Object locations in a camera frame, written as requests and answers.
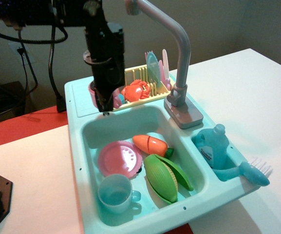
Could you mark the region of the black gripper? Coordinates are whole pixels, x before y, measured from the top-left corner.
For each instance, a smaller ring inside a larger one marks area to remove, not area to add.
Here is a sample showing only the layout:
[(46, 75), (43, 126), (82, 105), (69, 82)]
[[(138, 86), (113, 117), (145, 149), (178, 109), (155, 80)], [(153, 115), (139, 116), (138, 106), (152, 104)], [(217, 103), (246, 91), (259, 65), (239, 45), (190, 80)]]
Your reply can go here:
[(109, 115), (113, 111), (113, 92), (125, 84), (123, 28), (105, 19), (101, 4), (85, 4), (83, 19), (88, 46), (84, 61), (93, 72), (98, 110)]

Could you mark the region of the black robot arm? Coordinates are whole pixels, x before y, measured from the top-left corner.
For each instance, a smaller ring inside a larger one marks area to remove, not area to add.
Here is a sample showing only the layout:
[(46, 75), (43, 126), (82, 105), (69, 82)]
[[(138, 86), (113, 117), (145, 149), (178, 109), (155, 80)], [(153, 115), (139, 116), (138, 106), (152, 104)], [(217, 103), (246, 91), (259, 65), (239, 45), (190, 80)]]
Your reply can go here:
[(64, 98), (53, 78), (55, 44), (68, 38), (66, 27), (84, 27), (88, 50), (83, 59), (91, 66), (92, 90), (100, 112), (114, 109), (113, 93), (125, 84), (124, 32), (120, 24), (108, 22), (100, 0), (0, 0), (0, 20), (21, 32), (25, 26), (50, 25), (49, 40), (23, 39), (0, 33), (0, 38), (21, 44), (49, 44), (48, 72), (58, 112), (66, 110)]

